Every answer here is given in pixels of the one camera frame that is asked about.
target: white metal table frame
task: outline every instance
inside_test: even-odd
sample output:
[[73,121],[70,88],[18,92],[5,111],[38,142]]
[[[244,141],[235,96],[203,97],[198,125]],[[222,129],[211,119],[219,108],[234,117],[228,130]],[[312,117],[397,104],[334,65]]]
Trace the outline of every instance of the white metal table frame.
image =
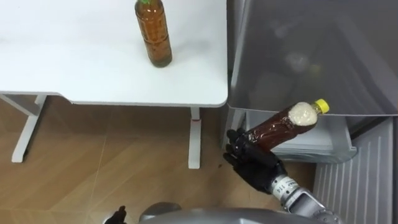
[[[33,102],[26,100],[20,95],[0,95],[0,99],[9,103],[19,111],[26,114],[27,120],[24,129],[19,136],[17,145],[12,153],[12,162],[23,162],[24,155],[27,150],[29,141],[32,137],[34,129],[36,127],[39,116],[42,112],[43,105],[45,103],[47,95],[37,95]],[[188,168],[199,169],[200,168],[200,142],[201,142],[201,119],[200,109],[191,108],[191,128],[190,128],[190,139],[189,139],[189,151],[188,151]]]

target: refrigerator drawer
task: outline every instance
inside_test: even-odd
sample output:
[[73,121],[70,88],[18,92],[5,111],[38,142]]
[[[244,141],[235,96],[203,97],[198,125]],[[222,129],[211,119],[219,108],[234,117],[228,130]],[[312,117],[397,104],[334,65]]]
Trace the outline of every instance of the refrigerator drawer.
[[[249,130],[274,113],[247,111],[244,128]],[[283,160],[302,162],[345,162],[356,154],[351,143],[346,120],[342,116],[321,116],[311,131],[273,148]]]

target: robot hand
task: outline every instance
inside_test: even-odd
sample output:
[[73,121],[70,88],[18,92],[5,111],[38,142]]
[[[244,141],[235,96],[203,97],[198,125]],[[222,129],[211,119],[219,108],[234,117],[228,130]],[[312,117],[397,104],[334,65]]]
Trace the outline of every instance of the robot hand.
[[229,144],[224,159],[251,187],[275,196],[286,212],[320,220],[324,223],[342,223],[341,218],[325,208],[310,191],[291,179],[282,161],[272,152],[264,152],[252,143],[245,130],[227,131]]
[[249,142],[244,132],[243,129],[227,131],[229,144],[223,157],[251,187],[271,194],[272,181],[280,175],[287,175],[285,167],[274,153],[264,152]]

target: silver metal panel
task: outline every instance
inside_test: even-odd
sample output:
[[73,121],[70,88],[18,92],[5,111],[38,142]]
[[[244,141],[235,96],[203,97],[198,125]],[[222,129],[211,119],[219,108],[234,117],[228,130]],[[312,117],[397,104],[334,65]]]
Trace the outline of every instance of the silver metal panel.
[[398,114],[397,15],[394,0],[246,0],[229,105],[324,98],[330,114]]
[[392,119],[353,141],[352,160],[317,165],[314,193],[346,223],[392,223]]

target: table top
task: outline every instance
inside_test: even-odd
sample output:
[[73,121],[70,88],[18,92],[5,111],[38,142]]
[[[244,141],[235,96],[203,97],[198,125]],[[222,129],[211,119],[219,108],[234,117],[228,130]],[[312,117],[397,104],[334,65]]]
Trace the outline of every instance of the table top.
[[0,93],[80,104],[223,105],[226,1],[163,2],[173,61],[155,68],[134,0],[0,0]]

